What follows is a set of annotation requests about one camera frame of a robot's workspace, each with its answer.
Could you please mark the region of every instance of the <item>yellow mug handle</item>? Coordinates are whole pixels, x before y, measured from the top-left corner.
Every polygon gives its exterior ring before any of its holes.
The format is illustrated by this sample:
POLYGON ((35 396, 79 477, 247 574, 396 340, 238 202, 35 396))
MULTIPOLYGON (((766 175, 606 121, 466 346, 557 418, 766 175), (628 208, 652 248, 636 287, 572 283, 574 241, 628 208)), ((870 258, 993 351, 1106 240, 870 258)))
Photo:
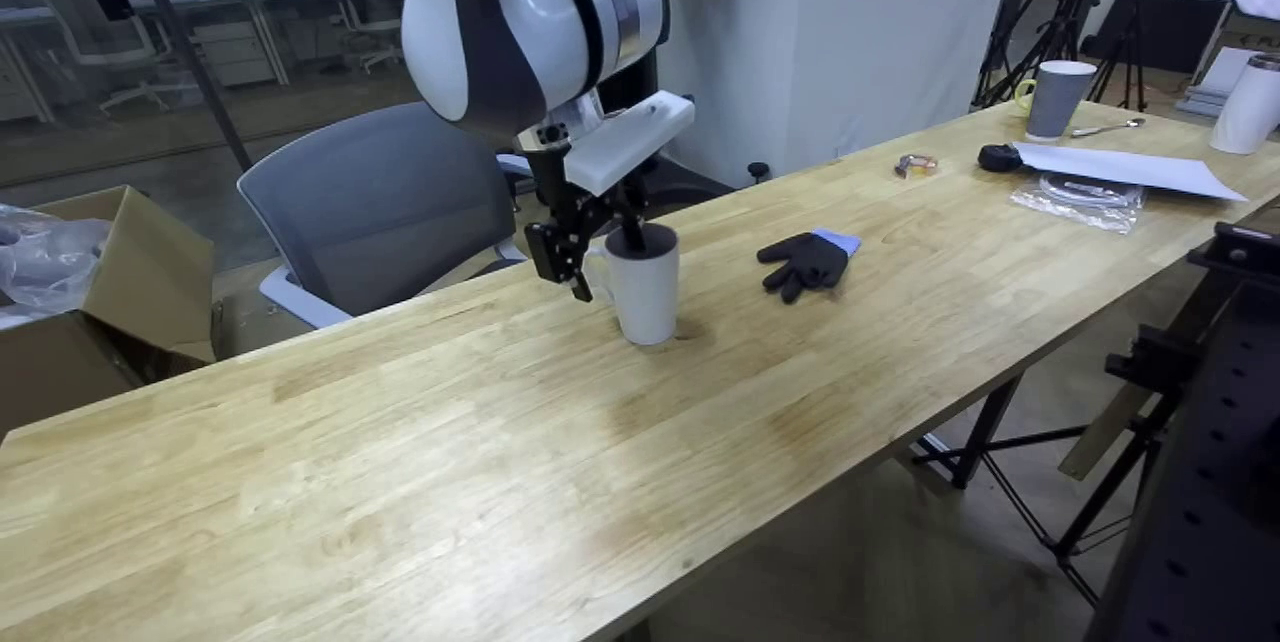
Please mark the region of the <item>yellow mug handle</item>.
POLYGON ((1028 113, 1032 110, 1032 96, 1027 93, 1028 90, 1036 86, 1036 81, 1021 81, 1014 87, 1014 101, 1018 106, 1025 109, 1028 113))

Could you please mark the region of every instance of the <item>wooden board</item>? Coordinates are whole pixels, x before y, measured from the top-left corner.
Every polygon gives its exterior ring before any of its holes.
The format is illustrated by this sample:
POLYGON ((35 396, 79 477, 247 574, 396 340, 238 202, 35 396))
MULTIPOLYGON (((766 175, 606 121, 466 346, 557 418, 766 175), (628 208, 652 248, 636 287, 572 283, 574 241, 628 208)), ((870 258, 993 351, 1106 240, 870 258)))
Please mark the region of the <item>wooden board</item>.
POLYGON ((1280 145, 1152 118, 1074 145, 1202 156, 1256 201, 1153 194, 1098 231, 974 168, 1020 125, 993 107, 671 215, 662 347, 521 265, 19 428, 0 639, 586 637, 1280 194, 1280 145), (901 182, 902 153, 941 171, 901 182), (814 226, 864 238, 841 285, 764 295, 755 249, 814 226))

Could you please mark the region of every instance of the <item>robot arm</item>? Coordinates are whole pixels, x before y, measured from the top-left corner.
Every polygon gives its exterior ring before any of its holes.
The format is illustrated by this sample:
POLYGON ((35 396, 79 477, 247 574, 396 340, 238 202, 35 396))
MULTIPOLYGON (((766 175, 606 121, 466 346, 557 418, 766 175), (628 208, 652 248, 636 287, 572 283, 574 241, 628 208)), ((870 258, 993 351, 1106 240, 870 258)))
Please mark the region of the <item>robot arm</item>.
POLYGON ((404 0, 413 82, 457 127, 515 139, 552 212, 526 228, 539 276, 582 301, 590 237, 617 219, 643 246, 634 169, 692 120, 668 92, 604 118, 595 92, 659 43, 667 14, 667 0, 404 0))

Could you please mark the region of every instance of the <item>gray mug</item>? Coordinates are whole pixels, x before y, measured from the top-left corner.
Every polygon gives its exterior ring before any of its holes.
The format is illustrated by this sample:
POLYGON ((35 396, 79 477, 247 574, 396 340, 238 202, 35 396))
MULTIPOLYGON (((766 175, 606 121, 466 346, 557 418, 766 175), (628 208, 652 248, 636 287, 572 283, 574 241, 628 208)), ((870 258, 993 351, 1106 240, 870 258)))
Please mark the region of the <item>gray mug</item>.
POLYGON ((1075 107, 1084 98, 1084 91, 1097 67, 1087 61, 1051 59, 1039 65, 1039 73, 1033 81, 1021 81, 1014 90, 1014 101, 1023 109, 1027 104, 1027 91, 1036 87, 1030 101, 1030 116, 1027 119, 1027 138, 1033 142, 1052 142, 1066 132, 1075 107))

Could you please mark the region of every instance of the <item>black glove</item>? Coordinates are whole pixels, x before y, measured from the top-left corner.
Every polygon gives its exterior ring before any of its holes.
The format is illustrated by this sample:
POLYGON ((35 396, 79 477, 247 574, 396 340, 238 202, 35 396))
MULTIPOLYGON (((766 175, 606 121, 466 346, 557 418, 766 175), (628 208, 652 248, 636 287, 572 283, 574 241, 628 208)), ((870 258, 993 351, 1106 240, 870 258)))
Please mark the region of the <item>black glove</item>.
POLYGON ((763 263, 786 260, 782 267, 764 278, 764 288, 768 292, 781 290, 782 302, 791 304, 800 297, 800 290, 836 286, 859 246, 861 240, 858 237, 814 229, 764 247, 755 253, 755 260, 763 263))

